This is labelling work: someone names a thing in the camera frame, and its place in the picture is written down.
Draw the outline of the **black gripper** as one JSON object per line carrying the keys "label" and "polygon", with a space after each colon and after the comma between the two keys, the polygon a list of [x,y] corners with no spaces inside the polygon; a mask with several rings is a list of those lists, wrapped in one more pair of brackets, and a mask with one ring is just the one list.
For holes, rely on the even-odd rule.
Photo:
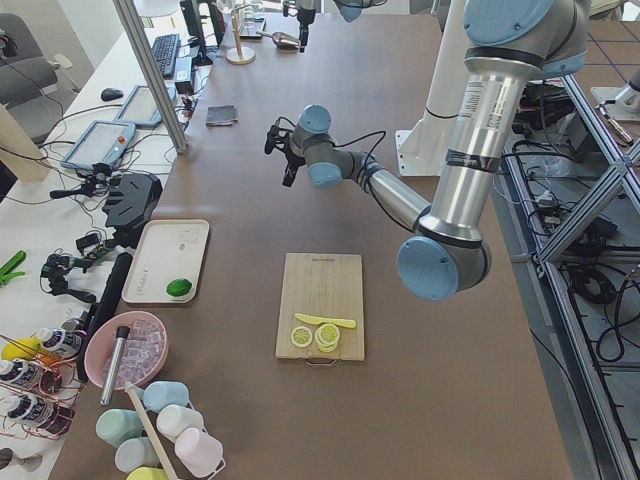
{"label": "black gripper", "polygon": [[291,187],[295,182],[298,169],[304,165],[304,157],[294,153],[289,147],[285,150],[287,167],[285,168],[282,185]]}
{"label": "black gripper", "polygon": [[299,51],[304,52],[308,43],[308,28],[315,21],[315,10],[299,8],[297,13],[297,19],[300,24]]}

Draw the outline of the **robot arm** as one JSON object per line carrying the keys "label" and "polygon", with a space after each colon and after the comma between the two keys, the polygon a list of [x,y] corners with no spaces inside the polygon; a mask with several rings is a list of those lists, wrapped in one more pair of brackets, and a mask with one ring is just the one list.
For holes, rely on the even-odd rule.
{"label": "robot arm", "polygon": [[[290,9],[295,13],[293,16],[299,23],[299,47],[300,53],[304,53],[308,44],[309,27],[314,23],[318,11],[318,2],[312,0],[295,0],[283,2],[283,15],[290,16]],[[365,9],[384,5],[385,1],[335,1],[340,15],[347,21],[356,20]]]}
{"label": "robot arm", "polygon": [[312,184],[357,183],[390,218],[411,232],[397,255],[404,286],[415,296],[447,299],[479,284],[491,252],[479,221],[525,85],[563,77],[584,64],[587,1],[463,1],[451,5],[445,43],[460,41],[469,76],[435,197],[426,200],[365,152],[340,149],[331,118],[307,106],[296,125],[273,125],[265,151],[280,150],[291,186],[305,168]]}

